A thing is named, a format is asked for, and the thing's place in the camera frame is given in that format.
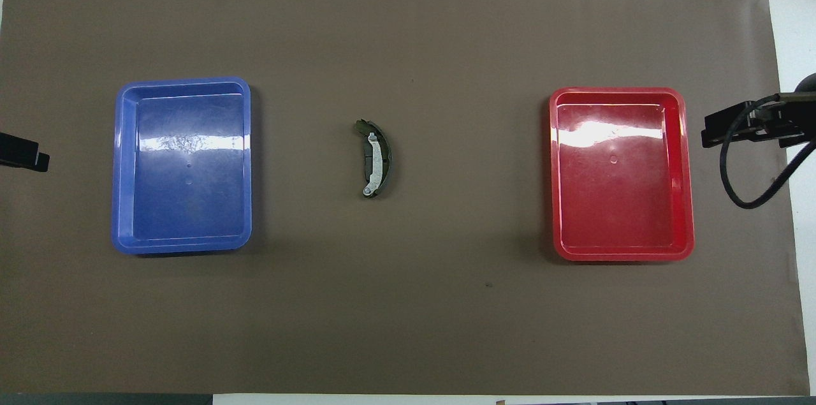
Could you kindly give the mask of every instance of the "curved metal part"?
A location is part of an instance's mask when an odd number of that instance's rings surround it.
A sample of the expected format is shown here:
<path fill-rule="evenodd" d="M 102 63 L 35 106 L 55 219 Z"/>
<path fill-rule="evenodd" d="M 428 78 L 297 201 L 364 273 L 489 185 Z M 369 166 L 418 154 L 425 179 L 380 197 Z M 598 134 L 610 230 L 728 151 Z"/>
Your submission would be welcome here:
<path fill-rule="evenodd" d="M 388 181 L 391 169 L 391 147 L 379 126 L 371 121 L 358 120 L 354 128 L 365 137 L 363 155 L 365 157 L 365 181 L 362 189 L 365 198 L 377 196 Z"/>

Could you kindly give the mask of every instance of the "brown mat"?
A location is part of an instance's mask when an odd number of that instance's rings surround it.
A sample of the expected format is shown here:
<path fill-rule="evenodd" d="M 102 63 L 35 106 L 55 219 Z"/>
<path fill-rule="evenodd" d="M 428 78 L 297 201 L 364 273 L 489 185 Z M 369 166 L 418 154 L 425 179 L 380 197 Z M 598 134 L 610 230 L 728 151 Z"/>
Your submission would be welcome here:
<path fill-rule="evenodd" d="M 221 75 L 253 87 L 249 244 L 120 254 L 117 91 Z M 568 85 L 684 95 L 688 260 L 555 256 L 539 112 Z M 777 90 L 768 0 L 5 0 L 0 129 L 52 169 L 0 168 L 0 388 L 807 394 L 787 190 L 738 209 L 699 144 Z M 376 200 L 361 117 L 394 146 Z M 783 159 L 735 145 L 740 193 Z"/>

